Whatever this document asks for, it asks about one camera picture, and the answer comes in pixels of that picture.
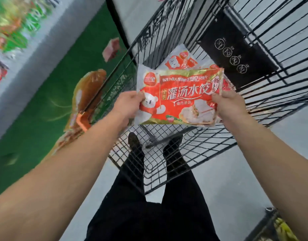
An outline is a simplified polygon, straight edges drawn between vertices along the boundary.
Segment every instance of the shopping cart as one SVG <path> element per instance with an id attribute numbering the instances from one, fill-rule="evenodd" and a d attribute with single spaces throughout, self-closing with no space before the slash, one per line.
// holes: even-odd
<path id="1" fill-rule="evenodd" d="M 308 0 L 166 0 L 81 112 L 85 130 L 110 111 L 120 92 L 135 90 L 138 64 L 155 69 L 181 43 L 198 61 L 208 54 L 224 67 L 249 113 L 267 127 L 308 105 Z M 236 145 L 223 124 L 135 125 L 109 155 L 118 168 L 129 154 L 131 131 L 145 152 L 145 191 L 138 188 L 145 194 L 184 172 L 175 168 L 167 180 L 163 149 L 171 138 L 184 135 L 180 152 L 188 170 Z M 129 178 L 132 183 L 143 181 L 137 176 Z"/>

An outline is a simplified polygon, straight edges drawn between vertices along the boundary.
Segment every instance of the black shoe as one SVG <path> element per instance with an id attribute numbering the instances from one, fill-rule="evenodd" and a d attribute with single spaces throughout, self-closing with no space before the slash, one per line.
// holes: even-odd
<path id="1" fill-rule="evenodd" d="M 130 149 L 141 146 L 138 137 L 133 132 L 130 132 L 128 135 L 128 144 L 130 145 Z"/>
<path id="2" fill-rule="evenodd" d="M 163 150 L 163 156 L 167 158 L 169 155 L 173 155 L 175 152 L 179 151 L 179 147 L 182 143 L 183 140 L 183 135 L 176 136 L 172 138 L 169 142 L 168 145 L 165 146 Z"/>

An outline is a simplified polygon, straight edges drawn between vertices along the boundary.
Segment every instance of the black wire shopping cart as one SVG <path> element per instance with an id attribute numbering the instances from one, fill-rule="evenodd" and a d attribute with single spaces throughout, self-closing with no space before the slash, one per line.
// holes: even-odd
<path id="1" fill-rule="evenodd" d="M 120 92 L 135 90 L 138 64 L 155 69 L 181 43 L 197 60 L 208 54 L 225 68 L 249 113 L 267 127 L 308 105 L 308 0 L 166 0 L 81 112 L 81 125 L 88 129 L 109 112 Z M 223 124 L 135 125 L 110 153 L 118 168 L 130 151 L 130 131 L 137 132 L 145 152 L 145 194 L 172 179 L 167 180 L 163 157 L 171 138 L 184 135 L 180 152 L 188 170 L 236 145 Z M 173 178 L 184 172 L 179 169 Z M 137 176 L 130 180 L 143 181 Z"/>

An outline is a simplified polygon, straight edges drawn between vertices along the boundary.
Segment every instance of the supermarket shelf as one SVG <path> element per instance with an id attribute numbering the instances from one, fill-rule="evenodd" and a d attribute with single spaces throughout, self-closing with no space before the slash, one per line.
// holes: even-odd
<path id="1" fill-rule="evenodd" d="M 29 47 L 15 60 L 0 59 L 8 74 L 0 83 L 0 138 L 68 52 L 105 0 L 59 0 Z"/>

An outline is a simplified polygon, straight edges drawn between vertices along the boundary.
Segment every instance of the hand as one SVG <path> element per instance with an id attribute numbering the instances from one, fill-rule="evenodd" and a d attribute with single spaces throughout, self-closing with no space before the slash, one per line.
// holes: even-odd
<path id="1" fill-rule="evenodd" d="M 128 119 L 134 118 L 140 103 L 145 99 L 143 92 L 127 91 L 120 93 L 111 113 L 114 113 L 123 119 L 124 127 L 128 125 Z"/>
<path id="2" fill-rule="evenodd" d="M 244 98 L 235 91 L 223 91 L 222 96 L 213 94 L 212 100 L 217 103 L 218 114 L 230 132 L 238 123 L 252 118 L 246 110 Z"/>

